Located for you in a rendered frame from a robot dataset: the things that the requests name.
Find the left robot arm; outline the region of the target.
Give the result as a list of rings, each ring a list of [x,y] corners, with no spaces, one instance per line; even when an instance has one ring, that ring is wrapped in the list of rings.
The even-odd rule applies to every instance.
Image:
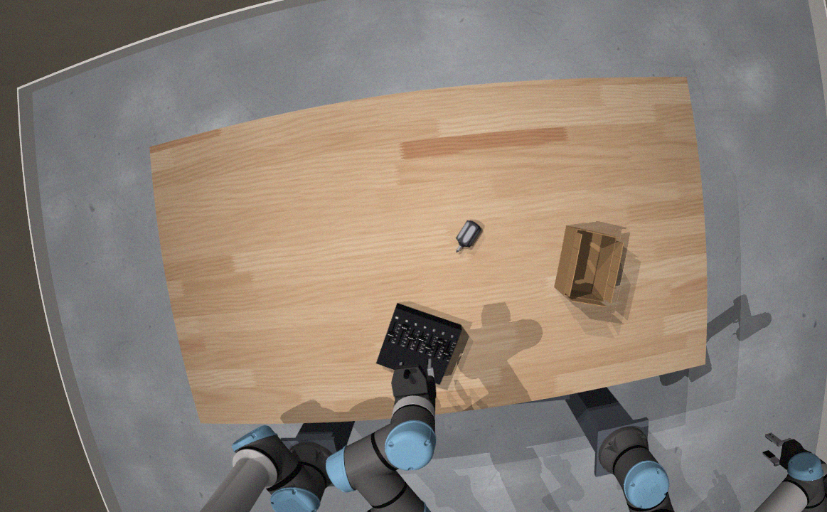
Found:
[[[367,512],[431,512],[395,470],[422,469],[435,445],[434,416],[420,405],[401,406],[386,427],[334,454],[316,443],[288,450],[263,425],[232,444],[233,469],[200,512],[250,512],[263,489],[274,512],[316,512],[332,483],[358,490],[372,506]]]

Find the brown cardboard box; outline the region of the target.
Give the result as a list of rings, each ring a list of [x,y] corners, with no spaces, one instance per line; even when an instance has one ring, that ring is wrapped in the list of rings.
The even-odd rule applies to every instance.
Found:
[[[624,243],[589,231],[566,225],[554,288],[572,302],[605,306],[614,297]]]

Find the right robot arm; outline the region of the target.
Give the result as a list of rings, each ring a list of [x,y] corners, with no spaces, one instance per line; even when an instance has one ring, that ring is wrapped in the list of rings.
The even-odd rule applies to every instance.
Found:
[[[599,447],[599,463],[619,481],[630,512],[674,512],[666,470],[640,429],[622,427],[609,434]],[[827,474],[823,477],[820,458],[798,453],[787,472],[755,512],[827,512]]]

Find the black screwdriver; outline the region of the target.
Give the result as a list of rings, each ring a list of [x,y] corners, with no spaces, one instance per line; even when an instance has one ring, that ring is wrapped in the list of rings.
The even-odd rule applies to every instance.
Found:
[[[456,237],[457,242],[459,243],[459,247],[457,247],[456,252],[459,252],[461,247],[471,247],[471,244],[477,238],[479,231],[481,231],[481,229],[479,229],[479,225],[477,223],[473,223],[472,220],[468,220]]]

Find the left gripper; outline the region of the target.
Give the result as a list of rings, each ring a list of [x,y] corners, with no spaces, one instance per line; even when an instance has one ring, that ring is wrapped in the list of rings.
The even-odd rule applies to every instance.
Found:
[[[427,375],[419,363],[400,362],[395,366],[391,385],[395,396],[393,414],[404,405],[421,405],[432,412],[435,421],[436,385],[432,358],[427,359]]]

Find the black lighting desk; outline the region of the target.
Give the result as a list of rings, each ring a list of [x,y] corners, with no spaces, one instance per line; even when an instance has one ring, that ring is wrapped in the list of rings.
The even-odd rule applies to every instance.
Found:
[[[427,375],[427,358],[432,358],[440,385],[461,331],[461,324],[397,304],[376,364],[395,370],[400,362],[419,363]]]

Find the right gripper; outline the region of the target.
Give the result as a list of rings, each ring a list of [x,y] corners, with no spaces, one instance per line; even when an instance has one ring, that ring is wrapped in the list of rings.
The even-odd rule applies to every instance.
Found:
[[[781,445],[781,457],[776,458],[774,454],[767,450],[763,452],[763,456],[768,458],[769,461],[773,462],[774,466],[781,466],[784,469],[788,469],[788,463],[791,457],[796,456],[798,453],[802,452],[809,452],[802,447],[802,444],[798,443],[795,439],[785,439],[780,440],[778,437],[775,437],[773,433],[766,434],[765,437],[770,440],[772,443],[775,443],[778,447]],[[821,458],[820,458],[821,460]],[[821,460],[821,466],[823,470],[823,476],[827,474],[827,464]]]

